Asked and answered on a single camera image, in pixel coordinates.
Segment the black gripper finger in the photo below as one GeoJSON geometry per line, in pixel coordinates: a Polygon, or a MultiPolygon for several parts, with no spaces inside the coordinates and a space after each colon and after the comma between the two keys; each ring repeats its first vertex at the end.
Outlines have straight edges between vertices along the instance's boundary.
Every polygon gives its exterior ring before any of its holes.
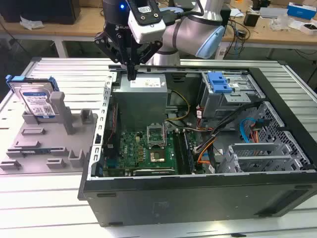
{"type": "Polygon", "coordinates": [[[136,79],[137,69],[140,64],[145,64],[160,48],[162,41],[154,41],[145,44],[132,44],[132,80],[136,79]]]}
{"type": "Polygon", "coordinates": [[[95,36],[94,43],[113,62],[120,63],[126,69],[129,81],[133,80],[133,65],[123,33],[116,31],[109,36],[106,31],[100,32],[95,36]]]}

